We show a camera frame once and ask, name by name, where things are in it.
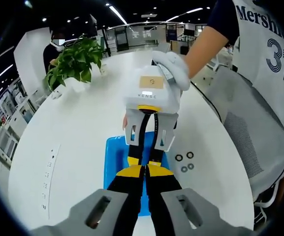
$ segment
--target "mesh chair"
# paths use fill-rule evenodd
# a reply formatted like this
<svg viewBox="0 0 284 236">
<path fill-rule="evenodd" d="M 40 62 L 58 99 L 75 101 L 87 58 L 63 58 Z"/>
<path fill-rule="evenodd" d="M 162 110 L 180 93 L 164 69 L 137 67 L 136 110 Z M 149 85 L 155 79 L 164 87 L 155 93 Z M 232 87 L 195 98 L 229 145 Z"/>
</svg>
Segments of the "mesh chair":
<svg viewBox="0 0 284 236">
<path fill-rule="evenodd" d="M 251 83 L 226 67 L 218 69 L 206 95 L 239 152 L 255 199 L 283 171 L 284 128 Z"/>
</svg>

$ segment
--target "white round table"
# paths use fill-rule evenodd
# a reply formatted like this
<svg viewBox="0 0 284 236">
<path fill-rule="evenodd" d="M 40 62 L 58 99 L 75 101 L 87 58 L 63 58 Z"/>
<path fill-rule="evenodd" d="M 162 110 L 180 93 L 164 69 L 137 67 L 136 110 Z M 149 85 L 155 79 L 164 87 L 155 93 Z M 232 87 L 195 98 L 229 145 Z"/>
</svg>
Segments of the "white round table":
<svg viewBox="0 0 284 236">
<path fill-rule="evenodd" d="M 108 76 L 100 77 L 95 69 L 87 91 L 59 87 L 60 98 L 49 96 L 18 143 L 8 196 L 14 214 L 29 230 L 63 221 L 73 205 L 103 188 L 106 140 L 124 135 L 126 80 L 133 69 L 151 63 L 151 51 L 113 56 L 104 63 Z M 147 130 L 153 127 L 150 121 Z M 194 158 L 186 157 L 189 151 Z M 45 196 L 46 168 L 53 153 L 56 161 Z M 175 160 L 176 154 L 183 156 L 181 162 Z M 167 156 L 183 188 L 194 189 L 216 205 L 228 223 L 253 229 L 252 193 L 243 163 L 218 117 L 193 87 L 182 95 L 175 140 Z M 189 163 L 194 169 L 181 172 Z M 155 235 L 150 216 L 138 218 L 133 235 Z"/>
</svg>

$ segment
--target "person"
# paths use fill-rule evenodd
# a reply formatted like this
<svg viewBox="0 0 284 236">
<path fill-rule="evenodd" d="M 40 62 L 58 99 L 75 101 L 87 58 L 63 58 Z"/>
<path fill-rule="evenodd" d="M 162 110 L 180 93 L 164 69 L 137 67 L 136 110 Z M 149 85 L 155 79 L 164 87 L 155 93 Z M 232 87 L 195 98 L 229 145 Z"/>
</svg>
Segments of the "person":
<svg viewBox="0 0 284 236">
<path fill-rule="evenodd" d="M 26 110 L 23 110 L 23 117 L 24 117 L 24 120 L 29 123 L 29 121 L 32 119 L 32 114 L 30 111 L 26 111 Z"/>
<path fill-rule="evenodd" d="M 43 51 L 43 62 L 46 73 L 49 69 L 54 68 L 57 65 L 57 58 L 61 51 L 63 51 L 65 43 L 65 35 L 63 30 L 53 31 L 51 36 L 51 42 Z"/>
<path fill-rule="evenodd" d="M 250 162 L 257 164 L 258 156 L 270 160 L 272 171 L 284 174 L 278 169 L 284 160 L 284 31 L 263 1 L 217 1 L 207 26 L 185 57 L 189 78 L 238 37 L 237 73 L 221 68 L 225 76 L 216 76 L 206 95 L 222 115 L 248 177 L 263 171 L 260 165 L 248 169 Z M 255 198 L 259 195 L 253 188 L 252 193 Z"/>
</svg>

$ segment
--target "metal washer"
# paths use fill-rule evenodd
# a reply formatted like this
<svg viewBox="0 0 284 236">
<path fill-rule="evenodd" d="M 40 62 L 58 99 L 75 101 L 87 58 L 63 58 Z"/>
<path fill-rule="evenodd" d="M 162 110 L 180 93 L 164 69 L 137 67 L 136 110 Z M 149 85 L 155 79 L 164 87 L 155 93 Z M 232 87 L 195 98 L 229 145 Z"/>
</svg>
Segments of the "metal washer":
<svg viewBox="0 0 284 236">
<path fill-rule="evenodd" d="M 186 166 L 181 167 L 181 172 L 185 173 L 185 172 L 187 172 L 187 171 L 188 171 L 188 169 L 187 169 Z"/>
<path fill-rule="evenodd" d="M 192 159 L 193 157 L 194 157 L 193 152 L 189 151 L 189 152 L 187 153 L 187 158 Z"/>
<path fill-rule="evenodd" d="M 178 154 L 178 155 L 176 155 L 175 159 L 176 159 L 176 161 L 182 161 L 183 160 L 183 156 Z"/>
<path fill-rule="evenodd" d="M 194 169 L 194 165 L 192 163 L 189 163 L 188 164 L 188 168 L 189 168 L 189 170 L 193 170 Z"/>
</svg>

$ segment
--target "potted plant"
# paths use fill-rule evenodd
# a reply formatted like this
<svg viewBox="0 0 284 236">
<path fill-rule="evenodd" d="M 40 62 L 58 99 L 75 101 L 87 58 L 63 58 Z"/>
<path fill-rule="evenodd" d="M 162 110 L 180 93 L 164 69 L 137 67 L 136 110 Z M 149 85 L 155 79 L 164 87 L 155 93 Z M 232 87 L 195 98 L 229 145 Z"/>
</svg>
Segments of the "potted plant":
<svg viewBox="0 0 284 236">
<path fill-rule="evenodd" d="M 65 85 L 64 80 L 70 77 L 79 82 L 89 83 L 92 80 L 92 65 L 101 68 L 102 49 L 96 40 L 78 38 L 70 47 L 66 47 L 57 58 L 56 67 L 50 69 L 45 77 L 46 84 L 53 91 L 53 84 L 58 81 Z"/>
</svg>

